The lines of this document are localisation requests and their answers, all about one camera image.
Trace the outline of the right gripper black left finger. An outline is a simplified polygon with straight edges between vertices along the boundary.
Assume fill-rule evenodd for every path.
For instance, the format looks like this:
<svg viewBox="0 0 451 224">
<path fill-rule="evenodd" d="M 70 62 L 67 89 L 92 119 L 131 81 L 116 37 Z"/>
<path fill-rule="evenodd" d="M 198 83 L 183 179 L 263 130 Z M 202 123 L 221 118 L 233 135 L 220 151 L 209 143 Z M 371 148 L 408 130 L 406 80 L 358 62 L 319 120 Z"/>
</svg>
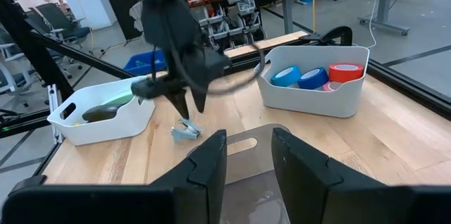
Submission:
<svg viewBox="0 0 451 224">
<path fill-rule="evenodd" d="M 213 133 L 149 184 L 151 224 L 219 224 L 227 168 L 227 134 Z"/>
</svg>

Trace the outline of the dark blue tape roll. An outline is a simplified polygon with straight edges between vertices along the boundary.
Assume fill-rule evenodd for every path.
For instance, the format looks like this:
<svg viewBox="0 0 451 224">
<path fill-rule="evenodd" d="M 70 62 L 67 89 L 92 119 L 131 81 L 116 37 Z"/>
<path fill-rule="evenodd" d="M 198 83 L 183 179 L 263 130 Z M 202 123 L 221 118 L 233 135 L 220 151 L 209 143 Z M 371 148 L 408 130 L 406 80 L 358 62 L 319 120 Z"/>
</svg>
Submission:
<svg viewBox="0 0 451 224">
<path fill-rule="evenodd" d="M 317 89 L 328 82 L 328 74 L 325 68 L 315 68 L 304 73 L 297 81 L 300 89 Z"/>
</svg>

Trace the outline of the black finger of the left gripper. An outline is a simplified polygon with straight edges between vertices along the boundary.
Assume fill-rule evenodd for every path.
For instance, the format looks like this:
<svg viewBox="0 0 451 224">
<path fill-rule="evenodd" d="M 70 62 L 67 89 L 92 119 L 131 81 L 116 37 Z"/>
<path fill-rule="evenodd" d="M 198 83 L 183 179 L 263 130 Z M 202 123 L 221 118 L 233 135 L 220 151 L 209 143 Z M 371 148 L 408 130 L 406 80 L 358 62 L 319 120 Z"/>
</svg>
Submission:
<svg viewBox="0 0 451 224">
<path fill-rule="evenodd" d="M 208 85 L 203 84 L 199 85 L 198 87 L 190 87 L 190 89 L 197 110 L 200 113 L 203 113 L 205 109 L 206 93 L 208 91 Z"/>
<path fill-rule="evenodd" d="M 186 95 L 185 89 L 169 91 L 167 94 L 164 94 L 164 96 L 167 98 L 167 100 L 169 100 L 172 103 L 172 105 L 175 107 L 177 112 L 182 116 L 182 118 L 189 120 L 190 115 L 185 95 Z"/>
</svg>

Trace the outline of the pink tape roll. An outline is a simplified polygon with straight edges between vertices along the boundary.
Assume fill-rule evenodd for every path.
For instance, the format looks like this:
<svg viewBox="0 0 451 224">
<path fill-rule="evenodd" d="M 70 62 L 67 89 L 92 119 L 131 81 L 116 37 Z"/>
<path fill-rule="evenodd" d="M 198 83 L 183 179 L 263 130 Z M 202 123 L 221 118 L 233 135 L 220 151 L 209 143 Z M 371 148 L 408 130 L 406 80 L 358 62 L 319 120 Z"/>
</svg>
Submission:
<svg viewBox="0 0 451 224">
<path fill-rule="evenodd" d="M 329 81 L 322 86 L 322 90 L 325 92 L 333 92 L 342 86 L 341 82 Z"/>
</svg>

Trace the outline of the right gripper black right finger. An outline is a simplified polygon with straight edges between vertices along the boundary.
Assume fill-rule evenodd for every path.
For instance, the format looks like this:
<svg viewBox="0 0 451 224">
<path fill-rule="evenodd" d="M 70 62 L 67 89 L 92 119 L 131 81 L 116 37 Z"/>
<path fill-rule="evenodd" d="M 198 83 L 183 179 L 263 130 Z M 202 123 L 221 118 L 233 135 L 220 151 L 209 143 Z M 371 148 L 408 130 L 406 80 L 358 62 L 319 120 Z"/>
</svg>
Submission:
<svg viewBox="0 0 451 224">
<path fill-rule="evenodd" d="M 281 128 L 271 151 L 291 224 L 408 224 L 410 189 L 389 187 Z"/>
</svg>

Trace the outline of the grey translucent plastic bin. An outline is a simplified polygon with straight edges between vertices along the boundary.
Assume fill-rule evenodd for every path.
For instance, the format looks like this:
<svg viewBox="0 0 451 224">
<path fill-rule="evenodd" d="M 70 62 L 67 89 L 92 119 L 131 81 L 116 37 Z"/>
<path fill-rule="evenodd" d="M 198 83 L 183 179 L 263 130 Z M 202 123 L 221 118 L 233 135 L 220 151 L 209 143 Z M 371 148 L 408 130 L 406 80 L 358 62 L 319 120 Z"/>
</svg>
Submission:
<svg viewBox="0 0 451 224">
<path fill-rule="evenodd" d="M 228 146 L 247 139 L 256 144 L 230 152 L 220 224 L 290 224 L 278 187 L 271 153 L 271 138 L 281 124 L 267 124 L 228 137 Z"/>
</svg>

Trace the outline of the white office chair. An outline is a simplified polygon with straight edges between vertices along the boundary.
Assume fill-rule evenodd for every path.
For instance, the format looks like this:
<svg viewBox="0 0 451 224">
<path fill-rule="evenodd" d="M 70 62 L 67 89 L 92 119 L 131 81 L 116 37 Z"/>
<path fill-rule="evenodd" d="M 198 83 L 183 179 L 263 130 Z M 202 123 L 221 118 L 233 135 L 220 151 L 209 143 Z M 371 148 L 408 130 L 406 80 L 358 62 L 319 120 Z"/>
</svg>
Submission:
<svg viewBox="0 0 451 224">
<path fill-rule="evenodd" d="M 38 82 L 36 70 L 26 66 L 25 60 L 23 51 L 0 26 L 0 94 L 20 94 Z"/>
</svg>

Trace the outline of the white bin with scooped rim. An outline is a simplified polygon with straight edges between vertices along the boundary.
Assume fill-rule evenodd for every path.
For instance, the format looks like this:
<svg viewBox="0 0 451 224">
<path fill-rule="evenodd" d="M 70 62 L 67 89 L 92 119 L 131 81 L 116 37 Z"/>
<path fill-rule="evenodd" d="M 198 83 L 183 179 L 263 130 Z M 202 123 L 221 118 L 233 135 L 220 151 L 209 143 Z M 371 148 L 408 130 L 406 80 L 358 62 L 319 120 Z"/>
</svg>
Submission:
<svg viewBox="0 0 451 224">
<path fill-rule="evenodd" d="M 263 103 L 271 108 L 349 118 L 359 108 L 369 54 L 369 49 L 362 46 L 277 46 L 265 57 L 265 61 L 271 62 L 270 67 L 257 78 Z M 364 74 L 357 80 L 344 82 L 333 92 L 325 92 L 322 87 L 300 89 L 271 84 L 273 75 L 290 66 L 297 66 L 302 74 L 325 68 L 330 81 L 329 66 L 337 63 L 362 65 Z"/>
</svg>

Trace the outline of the light blue tape roll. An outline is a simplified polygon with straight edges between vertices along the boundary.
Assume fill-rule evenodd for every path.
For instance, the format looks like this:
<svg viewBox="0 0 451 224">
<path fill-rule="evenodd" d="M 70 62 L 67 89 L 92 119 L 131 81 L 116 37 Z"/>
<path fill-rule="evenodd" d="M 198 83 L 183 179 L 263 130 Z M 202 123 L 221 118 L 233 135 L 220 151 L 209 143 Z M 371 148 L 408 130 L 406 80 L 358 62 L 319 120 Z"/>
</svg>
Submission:
<svg viewBox="0 0 451 224">
<path fill-rule="evenodd" d="M 277 87 L 298 88 L 297 82 L 301 77 L 301 70 L 297 66 L 290 66 L 273 75 L 271 84 Z"/>
</svg>

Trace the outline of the red tape roll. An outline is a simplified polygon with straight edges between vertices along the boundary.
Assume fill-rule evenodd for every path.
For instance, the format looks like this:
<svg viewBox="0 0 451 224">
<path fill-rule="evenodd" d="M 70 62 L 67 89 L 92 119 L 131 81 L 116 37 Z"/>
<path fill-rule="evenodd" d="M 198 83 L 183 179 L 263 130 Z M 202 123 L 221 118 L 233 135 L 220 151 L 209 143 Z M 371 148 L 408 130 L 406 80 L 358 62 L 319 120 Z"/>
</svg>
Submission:
<svg viewBox="0 0 451 224">
<path fill-rule="evenodd" d="M 357 80 L 364 74 L 364 67 L 359 64 L 337 63 L 329 66 L 329 80 L 332 82 L 349 82 Z"/>
</svg>

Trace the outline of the grey desk leg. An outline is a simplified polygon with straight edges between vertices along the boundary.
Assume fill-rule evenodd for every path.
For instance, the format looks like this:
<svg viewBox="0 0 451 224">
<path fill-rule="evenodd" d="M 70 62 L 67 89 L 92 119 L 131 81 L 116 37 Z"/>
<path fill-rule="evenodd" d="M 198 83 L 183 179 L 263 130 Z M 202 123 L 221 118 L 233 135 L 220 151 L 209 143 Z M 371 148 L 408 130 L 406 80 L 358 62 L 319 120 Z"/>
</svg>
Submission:
<svg viewBox="0 0 451 224">
<path fill-rule="evenodd" d="M 394 23 L 390 23 L 388 20 L 390 0 L 375 0 L 374 2 L 378 2 L 378 8 L 376 8 L 376 5 L 374 4 L 373 9 L 371 10 L 371 15 L 359 18 L 359 23 L 361 25 L 371 24 L 370 29 L 372 27 L 376 27 L 378 29 L 399 32 L 402 36 L 407 36 L 409 33 L 408 27 L 402 27 Z"/>
</svg>

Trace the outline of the white bag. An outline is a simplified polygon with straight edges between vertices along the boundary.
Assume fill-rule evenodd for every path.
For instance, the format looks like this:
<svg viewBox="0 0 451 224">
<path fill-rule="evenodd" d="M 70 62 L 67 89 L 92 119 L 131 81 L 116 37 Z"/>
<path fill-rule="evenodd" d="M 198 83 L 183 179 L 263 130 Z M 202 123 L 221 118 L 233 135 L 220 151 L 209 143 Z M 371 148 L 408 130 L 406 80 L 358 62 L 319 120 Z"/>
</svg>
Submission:
<svg viewBox="0 0 451 224">
<path fill-rule="evenodd" d="M 136 4 L 134 4 L 130 8 L 129 15 L 134 20 L 134 22 L 133 22 L 134 28 L 139 32 L 143 32 L 144 28 L 143 28 L 142 20 L 141 20 L 141 16 L 142 16 L 142 2 L 141 1 L 138 1 Z"/>
</svg>

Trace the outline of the grey staple remover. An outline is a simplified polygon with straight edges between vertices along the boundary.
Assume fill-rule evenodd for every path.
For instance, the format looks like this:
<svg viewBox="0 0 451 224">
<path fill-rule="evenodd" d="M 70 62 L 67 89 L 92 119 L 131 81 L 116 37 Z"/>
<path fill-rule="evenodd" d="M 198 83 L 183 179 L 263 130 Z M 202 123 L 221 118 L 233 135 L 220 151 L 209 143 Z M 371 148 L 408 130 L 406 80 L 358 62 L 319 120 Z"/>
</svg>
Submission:
<svg viewBox="0 0 451 224">
<path fill-rule="evenodd" d="M 175 142 L 183 139 L 197 139 L 202 132 L 191 120 L 184 118 L 178 120 L 177 126 L 171 128 L 171 136 Z"/>
</svg>

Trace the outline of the blue floor bin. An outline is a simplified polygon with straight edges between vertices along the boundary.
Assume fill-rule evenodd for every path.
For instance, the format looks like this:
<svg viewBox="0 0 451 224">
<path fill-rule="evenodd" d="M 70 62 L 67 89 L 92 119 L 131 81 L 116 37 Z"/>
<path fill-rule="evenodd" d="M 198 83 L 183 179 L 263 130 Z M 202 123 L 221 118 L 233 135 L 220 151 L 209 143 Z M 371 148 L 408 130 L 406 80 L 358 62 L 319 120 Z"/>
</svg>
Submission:
<svg viewBox="0 0 451 224">
<path fill-rule="evenodd" d="M 148 75 L 165 69 L 166 62 L 160 49 L 132 56 L 123 68 L 133 75 Z"/>
</svg>

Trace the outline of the black stapler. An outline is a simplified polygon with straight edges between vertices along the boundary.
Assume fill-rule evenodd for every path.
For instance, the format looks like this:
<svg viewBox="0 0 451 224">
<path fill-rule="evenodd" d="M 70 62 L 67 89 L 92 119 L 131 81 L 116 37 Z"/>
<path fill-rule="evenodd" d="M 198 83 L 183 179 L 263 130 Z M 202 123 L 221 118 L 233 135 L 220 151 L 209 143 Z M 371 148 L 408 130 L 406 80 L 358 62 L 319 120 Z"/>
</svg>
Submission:
<svg viewBox="0 0 451 224">
<path fill-rule="evenodd" d="M 122 104 L 104 104 L 95 106 L 85 111 L 82 114 L 82 119 L 88 123 L 112 119 L 116 116 L 117 111 L 121 106 Z"/>
</svg>

